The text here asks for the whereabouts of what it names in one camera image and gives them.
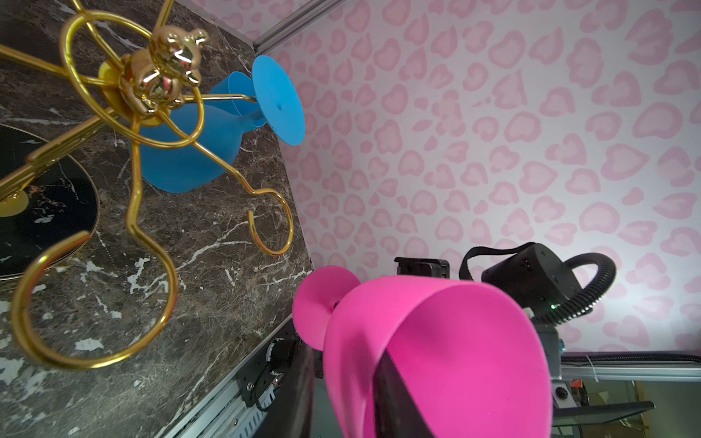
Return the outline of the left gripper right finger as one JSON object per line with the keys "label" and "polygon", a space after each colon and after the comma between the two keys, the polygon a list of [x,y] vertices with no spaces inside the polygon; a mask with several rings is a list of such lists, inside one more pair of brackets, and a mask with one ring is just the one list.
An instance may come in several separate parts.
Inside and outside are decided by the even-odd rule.
{"label": "left gripper right finger", "polygon": [[433,437],[389,352],[380,359],[372,384],[376,437]]}

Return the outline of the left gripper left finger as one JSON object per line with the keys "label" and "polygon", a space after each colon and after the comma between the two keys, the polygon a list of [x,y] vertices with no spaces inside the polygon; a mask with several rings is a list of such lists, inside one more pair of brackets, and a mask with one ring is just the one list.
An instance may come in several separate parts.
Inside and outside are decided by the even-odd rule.
{"label": "left gripper left finger", "polygon": [[314,352],[301,343],[268,413],[254,437],[310,437],[314,385]]}

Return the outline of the pink plastic wine glass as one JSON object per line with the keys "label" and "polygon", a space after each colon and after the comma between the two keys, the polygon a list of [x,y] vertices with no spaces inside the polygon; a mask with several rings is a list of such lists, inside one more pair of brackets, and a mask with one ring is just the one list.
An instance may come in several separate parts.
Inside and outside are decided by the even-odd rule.
{"label": "pink plastic wine glass", "polygon": [[375,434],[372,384],[389,356],[436,437],[547,437],[551,376],[526,312],[484,283],[325,266],[299,286],[293,322],[323,354],[347,437]]}

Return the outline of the blue wine glass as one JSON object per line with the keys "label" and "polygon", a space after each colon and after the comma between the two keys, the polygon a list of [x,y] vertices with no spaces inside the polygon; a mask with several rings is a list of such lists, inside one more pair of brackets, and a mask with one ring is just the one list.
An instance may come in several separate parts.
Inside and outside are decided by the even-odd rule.
{"label": "blue wine glass", "polygon": [[[250,76],[237,71],[231,73],[228,77],[215,85],[215,87],[209,91],[209,94],[242,94],[253,98],[255,97],[255,90]],[[257,103],[246,100],[208,100],[207,104],[234,114],[235,116],[246,116],[259,110],[259,105]]]}
{"label": "blue wine glass", "polygon": [[[273,58],[260,56],[250,78],[258,111],[235,116],[207,103],[204,106],[206,120],[197,142],[228,164],[237,158],[243,135],[266,124],[288,145],[298,146],[305,138],[303,107],[285,69]],[[170,150],[142,145],[140,158],[142,178],[167,193],[193,191],[225,172],[193,145]]]}

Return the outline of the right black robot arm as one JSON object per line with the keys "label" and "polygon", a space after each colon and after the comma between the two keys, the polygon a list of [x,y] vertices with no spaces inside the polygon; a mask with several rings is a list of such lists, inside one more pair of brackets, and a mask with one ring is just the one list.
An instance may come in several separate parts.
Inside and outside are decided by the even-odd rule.
{"label": "right black robot arm", "polygon": [[[481,274],[477,268],[469,268],[468,261],[475,257],[504,257]],[[449,278],[450,265],[447,260],[434,258],[396,257],[398,275]],[[476,246],[461,259],[458,274],[469,281],[479,281],[507,293],[531,319],[543,317],[556,310],[582,291],[582,286],[570,268],[553,251],[543,244],[529,242],[509,249]],[[553,381],[562,378],[560,354],[562,341],[554,323],[533,322],[545,351],[549,374]]]}

